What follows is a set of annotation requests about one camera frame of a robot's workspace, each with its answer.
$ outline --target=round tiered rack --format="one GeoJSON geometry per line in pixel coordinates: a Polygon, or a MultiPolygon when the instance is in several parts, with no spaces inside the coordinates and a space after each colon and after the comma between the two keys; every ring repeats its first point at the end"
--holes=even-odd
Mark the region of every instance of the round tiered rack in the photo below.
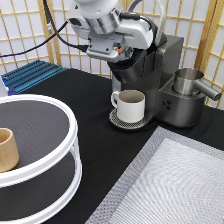
{"type": "Polygon", "coordinates": [[[20,161],[0,173],[0,223],[42,223],[74,196],[82,176],[71,109],[46,96],[0,98],[0,127],[13,131],[20,161]]]}

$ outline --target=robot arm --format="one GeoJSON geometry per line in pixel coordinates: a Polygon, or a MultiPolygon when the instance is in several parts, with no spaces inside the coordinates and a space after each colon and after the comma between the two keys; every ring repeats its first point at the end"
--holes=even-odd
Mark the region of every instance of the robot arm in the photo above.
{"type": "Polygon", "coordinates": [[[120,0],[74,0],[67,21],[80,38],[90,40],[89,57],[117,63],[129,59],[134,49],[147,50],[154,41],[146,20],[121,19],[122,13],[120,0]]]}

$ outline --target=mug handle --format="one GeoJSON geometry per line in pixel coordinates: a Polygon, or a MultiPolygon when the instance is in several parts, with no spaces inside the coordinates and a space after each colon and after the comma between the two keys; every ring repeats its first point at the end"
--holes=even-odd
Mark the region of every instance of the mug handle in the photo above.
{"type": "Polygon", "coordinates": [[[118,97],[118,95],[119,95],[118,91],[113,92],[111,95],[111,103],[115,108],[117,108],[117,104],[115,103],[115,96],[118,97]]]}

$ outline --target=black tabletop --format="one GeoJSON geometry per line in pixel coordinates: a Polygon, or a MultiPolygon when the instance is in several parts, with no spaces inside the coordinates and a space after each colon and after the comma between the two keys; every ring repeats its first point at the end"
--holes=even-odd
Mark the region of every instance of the black tabletop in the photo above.
{"type": "Polygon", "coordinates": [[[224,149],[224,111],[204,107],[200,123],[177,129],[153,120],[139,132],[126,133],[109,122],[112,82],[78,70],[67,70],[25,91],[66,103],[78,121],[83,164],[80,187],[70,203],[47,224],[85,223],[158,126],[224,149]]]}

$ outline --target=white coffee mug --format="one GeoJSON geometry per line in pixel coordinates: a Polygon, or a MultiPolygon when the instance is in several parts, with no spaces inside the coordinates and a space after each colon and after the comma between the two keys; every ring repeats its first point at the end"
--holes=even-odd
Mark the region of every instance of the white coffee mug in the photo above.
{"type": "Polygon", "coordinates": [[[115,91],[111,95],[111,102],[117,108],[117,117],[121,121],[136,123],[144,118],[145,95],[142,92],[137,90],[115,91]]]}

